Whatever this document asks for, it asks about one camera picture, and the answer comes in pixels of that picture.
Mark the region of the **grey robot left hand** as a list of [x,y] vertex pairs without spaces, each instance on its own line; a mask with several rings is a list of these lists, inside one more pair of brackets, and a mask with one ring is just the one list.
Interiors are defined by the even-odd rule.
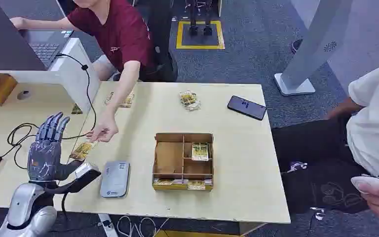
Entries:
[[70,117],[62,112],[50,115],[39,127],[35,141],[30,145],[27,171],[30,181],[63,181],[73,173],[82,161],[61,163],[61,141]]

